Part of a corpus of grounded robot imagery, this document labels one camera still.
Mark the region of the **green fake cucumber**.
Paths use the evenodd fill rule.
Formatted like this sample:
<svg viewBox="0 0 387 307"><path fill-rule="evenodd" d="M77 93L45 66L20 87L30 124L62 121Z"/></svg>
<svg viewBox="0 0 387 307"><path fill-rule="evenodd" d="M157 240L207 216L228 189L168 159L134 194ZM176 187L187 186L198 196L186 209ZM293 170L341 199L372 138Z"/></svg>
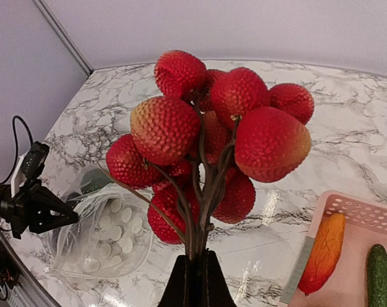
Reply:
<svg viewBox="0 0 387 307"><path fill-rule="evenodd" d="M367 256L368 306L387 306L387 252L374 244Z"/></svg>

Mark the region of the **red orange fake mango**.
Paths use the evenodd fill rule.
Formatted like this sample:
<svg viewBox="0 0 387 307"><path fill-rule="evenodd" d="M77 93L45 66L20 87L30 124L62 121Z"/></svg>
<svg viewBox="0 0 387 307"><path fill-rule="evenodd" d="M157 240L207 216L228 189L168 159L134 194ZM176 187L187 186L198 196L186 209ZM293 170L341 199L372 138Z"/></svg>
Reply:
<svg viewBox="0 0 387 307"><path fill-rule="evenodd" d="M336 213L319 225L312 251L298 284L305 296L320 290L333 274L340 259L346 219Z"/></svg>

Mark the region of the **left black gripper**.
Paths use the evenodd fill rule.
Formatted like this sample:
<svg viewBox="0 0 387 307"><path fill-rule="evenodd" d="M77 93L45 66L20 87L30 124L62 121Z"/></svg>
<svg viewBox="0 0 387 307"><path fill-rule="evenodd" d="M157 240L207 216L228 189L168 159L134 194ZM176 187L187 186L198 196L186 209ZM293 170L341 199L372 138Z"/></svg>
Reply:
<svg viewBox="0 0 387 307"><path fill-rule="evenodd" d="M71 207L41 186L39 179L31 180L11 196L12 186L0 184L0 218L10 224L16 239L27 228L31 233L44 233L79 221Z"/></svg>

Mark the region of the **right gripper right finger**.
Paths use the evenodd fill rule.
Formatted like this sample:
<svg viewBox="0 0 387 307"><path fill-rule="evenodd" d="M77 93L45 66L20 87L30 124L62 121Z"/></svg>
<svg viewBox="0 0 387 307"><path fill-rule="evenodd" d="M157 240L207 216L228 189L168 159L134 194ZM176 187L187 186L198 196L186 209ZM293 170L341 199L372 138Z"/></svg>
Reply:
<svg viewBox="0 0 387 307"><path fill-rule="evenodd" d="M202 306L236 307L216 253L206 250L203 263Z"/></svg>

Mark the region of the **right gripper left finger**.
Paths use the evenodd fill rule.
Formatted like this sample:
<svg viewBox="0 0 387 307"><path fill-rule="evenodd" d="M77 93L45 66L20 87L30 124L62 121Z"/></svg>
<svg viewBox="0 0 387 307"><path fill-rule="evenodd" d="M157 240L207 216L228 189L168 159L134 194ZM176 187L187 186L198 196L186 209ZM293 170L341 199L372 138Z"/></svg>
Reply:
<svg viewBox="0 0 387 307"><path fill-rule="evenodd" d="M177 257L158 307L192 306L189 264L187 256Z"/></svg>

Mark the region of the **clear zip top bag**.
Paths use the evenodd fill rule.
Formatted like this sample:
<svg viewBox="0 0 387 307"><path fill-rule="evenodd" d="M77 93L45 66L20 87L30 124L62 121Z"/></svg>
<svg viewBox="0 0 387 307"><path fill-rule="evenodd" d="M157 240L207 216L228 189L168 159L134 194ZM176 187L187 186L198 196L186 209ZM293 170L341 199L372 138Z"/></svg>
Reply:
<svg viewBox="0 0 387 307"><path fill-rule="evenodd" d="M148 204L114 182L82 194L91 169L100 168L86 166L62 196L79 221L50 233L52 270L66 278L119 278L140 269L152 248Z"/></svg>

